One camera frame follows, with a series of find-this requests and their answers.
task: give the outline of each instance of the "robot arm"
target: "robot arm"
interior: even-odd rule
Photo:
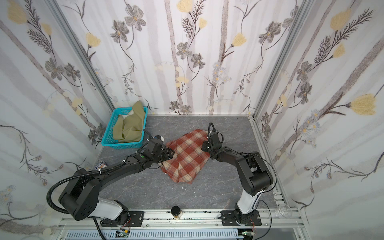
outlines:
[[[208,141],[204,142],[202,150],[209,152],[211,158],[237,168],[244,190],[235,205],[234,214],[239,224],[246,224],[253,216],[254,206],[260,195],[268,191],[267,189],[273,184],[273,177],[258,152],[240,154],[223,147],[215,128],[210,131],[211,125],[213,124],[209,125]],[[172,159],[174,151],[167,148],[162,140],[161,136],[150,138],[135,154],[126,156],[123,163],[116,163],[99,171],[87,172],[84,169],[76,171],[72,177],[58,182],[48,191],[48,204],[59,212],[71,214],[75,220],[102,217],[103,227],[124,225],[131,218],[128,208],[117,200],[99,198],[99,192],[121,178],[149,168],[153,163]],[[65,182],[68,184],[59,197],[59,203],[65,209],[61,209],[52,202],[51,194],[56,187]]]
[[[273,184],[273,177],[258,152],[240,154],[229,147],[223,147],[223,136],[220,141],[218,136],[220,133],[211,122],[208,131],[208,141],[203,143],[202,151],[209,152],[210,157],[219,162],[226,162],[237,168],[244,190],[240,200],[235,204],[234,214],[239,224],[246,224],[252,218],[254,206],[261,194],[272,190],[268,188]]]
[[[153,163],[160,163],[173,158],[174,151],[167,148],[161,136],[150,138],[143,147],[131,156],[126,156],[124,164],[116,163],[103,170],[99,174],[86,175],[85,169],[79,169],[73,176],[85,175],[70,180],[59,197],[59,203],[73,216],[75,220],[82,220],[86,217],[102,217],[103,227],[115,227],[124,225],[129,219],[128,208],[119,201],[110,201],[99,198],[99,192],[110,184],[149,168]],[[52,207],[50,190],[47,194],[48,204]]]

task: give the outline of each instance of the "gray marble floor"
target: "gray marble floor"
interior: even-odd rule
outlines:
[[[224,146],[242,152],[258,150],[247,117],[149,116],[146,129],[168,142],[194,129],[208,130],[210,121],[224,135]],[[99,160],[110,165],[135,150],[104,147]],[[170,209],[174,205],[182,209],[230,209],[234,208],[242,190],[236,167],[209,159],[191,184],[175,183],[160,169],[146,169],[111,184],[99,196],[118,199],[130,209]],[[263,195],[262,199],[270,208],[276,207],[272,192]]]

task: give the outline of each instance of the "black jar lid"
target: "black jar lid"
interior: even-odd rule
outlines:
[[[181,213],[181,209],[178,206],[173,206],[172,209],[170,210],[170,213],[174,216],[177,217]]]

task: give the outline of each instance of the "ventilation grille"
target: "ventilation grille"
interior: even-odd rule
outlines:
[[[238,239],[237,229],[150,229],[131,230],[129,237],[116,230],[102,230],[108,240]],[[65,240],[100,240],[97,230],[69,230]]]
[[[237,239],[237,229],[153,229],[132,230],[128,239]]]

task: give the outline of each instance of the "blue plastic basket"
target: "blue plastic basket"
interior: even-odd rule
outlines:
[[[147,114],[148,114],[148,108],[143,107],[145,112],[145,118],[144,118],[144,125],[143,128],[145,128],[145,123],[147,122]],[[124,149],[124,148],[139,148],[143,144],[143,138],[144,138],[144,131],[141,134],[141,140],[138,142],[126,142],[126,143],[119,143],[118,140],[113,139],[113,126],[116,124],[119,114],[127,115],[132,110],[132,107],[128,108],[116,108],[112,112],[111,119],[109,120],[107,129],[105,130],[103,140],[101,141],[101,145],[106,147],[111,147],[114,149]]]

